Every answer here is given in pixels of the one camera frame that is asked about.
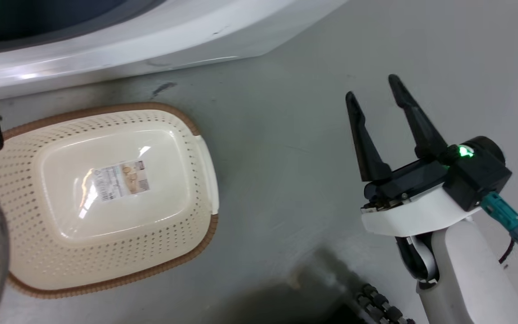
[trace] basket rim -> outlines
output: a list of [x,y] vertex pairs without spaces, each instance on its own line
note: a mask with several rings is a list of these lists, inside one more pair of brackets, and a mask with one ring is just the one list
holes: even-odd
[[[12,129],[9,129],[7,131],[3,132],[4,140],[8,140],[10,138],[16,137],[18,135],[25,134],[30,131],[35,131],[37,129],[55,125],[58,123],[63,123],[67,121],[72,121],[74,119],[80,119],[84,117],[92,117],[96,115],[103,115],[105,113],[120,113],[123,111],[134,111],[134,110],[161,110],[165,111],[167,113],[171,113],[189,128],[191,133],[193,133],[194,136],[200,135],[199,129],[185,115],[183,112],[179,111],[179,109],[172,107],[167,104],[162,103],[153,103],[153,102],[145,102],[145,103],[131,103],[131,104],[118,104],[118,105],[109,105],[104,107],[94,107],[94,108],[87,108],[87,109],[81,109],[77,111],[72,112],[66,112],[61,113],[59,115],[46,117],[43,119],[39,119],[37,121],[32,121],[30,123],[26,123],[17,127],[13,127]],[[27,285],[23,281],[21,281],[19,278],[17,278],[11,271],[9,271],[8,275],[8,283],[10,286],[12,286],[14,289],[20,291],[21,293],[24,293],[25,295],[41,298],[41,299],[57,299],[57,298],[64,298],[64,297],[73,297],[78,295],[84,295],[87,293],[95,293],[98,291],[103,291],[105,289],[110,289],[114,287],[119,287],[122,285],[126,285],[129,283],[133,283],[135,281],[145,279],[148,277],[151,277],[152,275],[156,275],[158,273],[161,273],[163,271],[172,269],[173,267],[177,267],[187,261],[193,260],[196,256],[201,254],[203,250],[209,245],[211,242],[213,235],[216,231],[217,225],[219,221],[219,215],[211,215],[210,216],[210,223],[207,229],[207,233],[204,235],[203,239],[195,248],[182,256],[179,256],[175,259],[169,260],[167,262],[160,263],[156,266],[149,267],[147,269],[144,269],[142,271],[137,271],[128,275],[124,275],[121,277],[117,277],[114,279],[109,279],[105,281],[99,281],[98,283],[90,283],[88,285],[81,285],[77,287],[70,287],[70,288],[63,288],[63,289],[54,289],[54,290],[45,290],[45,289],[38,289],[35,287],[31,287],[30,285]]]

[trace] white appliance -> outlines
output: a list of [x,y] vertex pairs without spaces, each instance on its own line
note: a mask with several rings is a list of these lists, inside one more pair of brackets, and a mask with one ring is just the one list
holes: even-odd
[[85,30],[72,26],[56,35],[60,41],[7,43],[18,49],[0,48],[0,98],[256,57],[347,0],[152,2],[158,3],[135,18],[84,35],[69,35]]

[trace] beige plastic basket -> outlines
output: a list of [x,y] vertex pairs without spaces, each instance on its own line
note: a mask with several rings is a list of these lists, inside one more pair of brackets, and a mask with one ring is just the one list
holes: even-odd
[[57,298],[131,283],[193,259],[213,236],[210,154],[171,106],[86,109],[4,137],[10,282],[24,293]]

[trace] basket handle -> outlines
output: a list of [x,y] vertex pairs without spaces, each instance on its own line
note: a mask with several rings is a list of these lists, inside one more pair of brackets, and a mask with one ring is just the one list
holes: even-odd
[[219,189],[217,186],[215,168],[213,167],[211,154],[209,153],[205,140],[201,135],[197,135],[195,138],[197,146],[199,146],[199,152],[201,153],[201,159],[203,162],[203,174],[206,180],[205,184],[207,185],[207,195],[209,197],[209,201],[211,201],[212,215],[216,215],[219,212]]

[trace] gray floor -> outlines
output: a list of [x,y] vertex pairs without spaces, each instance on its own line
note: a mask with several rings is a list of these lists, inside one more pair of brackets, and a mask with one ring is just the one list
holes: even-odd
[[[190,263],[62,300],[8,289],[0,324],[278,322],[325,308],[325,286],[341,262],[425,324],[394,239],[362,228],[363,184],[344,95],[355,90],[384,160],[403,166],[414,145],[387,84],[389,73],[399,74],[448,142],[487,135],[505,148],[515,171],[505,194],[518,207],[518,14],[511,9],[490,0],[351,2],[260,58],[3,101],[6,128],[99,105],[174,105],[207,140],[221,207],[213,242]],[[168,82],[176,85],[156,93]],[[502,252],[508,236],[479,217]],[[334,265],[321,266],[327,263]],[[321,282],[302,282],[312,269]],[[518,250],[507,271],[518,290]]]

